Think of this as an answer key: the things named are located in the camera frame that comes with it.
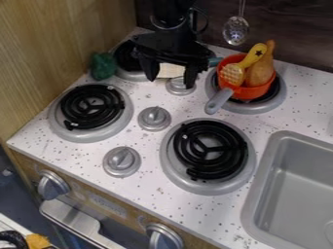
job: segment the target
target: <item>dark background wall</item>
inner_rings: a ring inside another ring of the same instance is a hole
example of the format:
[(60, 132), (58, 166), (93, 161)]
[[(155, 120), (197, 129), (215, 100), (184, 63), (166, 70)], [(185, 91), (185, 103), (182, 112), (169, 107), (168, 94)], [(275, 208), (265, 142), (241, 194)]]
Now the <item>dark background wall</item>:
[[(135, 0), (137, 24), (154, 29), (151, 1)], [(228, 45), (222, 26), (238, 13), (239, 0), (198, 0), (209, 16), (204, 42), (246, 52), (257, 42), (275, 39), (276, 59), (333, 72), (333, 0), (247, 0), (244, 17), (250, 24), (247, 42)]]

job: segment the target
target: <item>oven handle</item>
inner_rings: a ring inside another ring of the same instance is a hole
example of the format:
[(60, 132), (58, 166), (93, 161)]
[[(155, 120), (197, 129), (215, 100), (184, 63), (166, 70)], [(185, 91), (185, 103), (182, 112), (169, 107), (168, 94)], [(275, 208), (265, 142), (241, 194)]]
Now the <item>oven handle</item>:
[(99, 234), (100, 223), (97, 219), (58, 199), (43, 201), (39, 211), (53, 223), (74, 233), (98, 248), (126, 249)]

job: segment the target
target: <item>silver burner base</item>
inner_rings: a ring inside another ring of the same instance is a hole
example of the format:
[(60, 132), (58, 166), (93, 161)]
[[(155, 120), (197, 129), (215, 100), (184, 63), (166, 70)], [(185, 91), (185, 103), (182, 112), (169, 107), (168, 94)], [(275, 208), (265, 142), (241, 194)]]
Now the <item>silver burner base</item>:
[(147, 82), (148, 79), (143, 71), (129, 72), (121, 67), (117, 67), (116, 76), (130, 82)]
[(110, 123), (97, 128), (68, 130), (63, 123), (65, 118), (60, 110), (60, 100), (64, 95), (66, 95), (72, 90), (69, 89), (68, 91), (64, 92), (60, 97), (58, 97), (52, 103), (49, 109), (48, 119), (51, 129), (55, 134), (65, 140), (74, 143), (92, 143), (114, 136), (128, 125), (133, 116), (133, 105), (130, 101), (129, 96), (122, 89), (119, 89), (117, 87), (111, 86), (109, 84), (100, 85), (112, 87), (113, 89), (117, 90), (124, 98), (125, 109), (120, 114), (120, 117), (116, 121), (111, 121)]
[[(191, 123), (194, 121), (215, 121), (221, 124), (227, 125), (234, 129), (247, 143), (248, 158), (244, 169), (235, 176), (234, 178), (223, 181), (223, 180), (197, 180), (194, 181), (186, 173), (186, 166), (177, 158), (173, 150), (173, 135), (182, 124)], [(237, 127), (221, 122), (215, 119), (193, 119), (184, 123), (178, 124), (173, 127), (164, 137), (161, 149), (160, 149), (160, 160), (163, 172), (167, 178), (179, 188), (203, 196), (219, 196), (230, 193), (243, 186), (246, 181), (252, 176), (256, 166), (256, 154), (253, 145), (249, 138)]]
[[(205, 93), (209, 99), (217, 92), (217, 89), (214, 87), (212, 82), (212, 77), (215, 72), (215, 69), (211, 70), (205, 80)], [(239, 114), (254, 115), (267, 113), (277, 108), (286, 98), (286, 94), (286, 83), (282, 77), (279, 77), (279, 92), (274, 98), (267, 101), (261, 101), (259, 103), (237, 103), (233, 101), (227, 101), (222, 108), (224, 110)]]

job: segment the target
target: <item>pot handle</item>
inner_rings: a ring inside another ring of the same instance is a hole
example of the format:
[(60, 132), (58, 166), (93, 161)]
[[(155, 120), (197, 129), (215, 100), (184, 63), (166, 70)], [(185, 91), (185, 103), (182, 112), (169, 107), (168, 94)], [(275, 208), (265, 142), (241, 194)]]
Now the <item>pot handle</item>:
[(209, 114), (215, 114), (225, 102), (234, 94), (234, 91), (229, 88), (224, 88), (215, 93), (204, 106), (204, 111)]

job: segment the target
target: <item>green object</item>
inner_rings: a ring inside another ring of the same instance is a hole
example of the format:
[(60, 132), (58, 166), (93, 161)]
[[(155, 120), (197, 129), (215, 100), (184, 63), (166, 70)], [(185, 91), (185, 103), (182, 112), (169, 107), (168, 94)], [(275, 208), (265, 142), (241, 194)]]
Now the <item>green object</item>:
[(94, 53), (92, 55), (92, 77), (97, 80), (105, 80), (116, 72), (117, 62), (110, 53)]

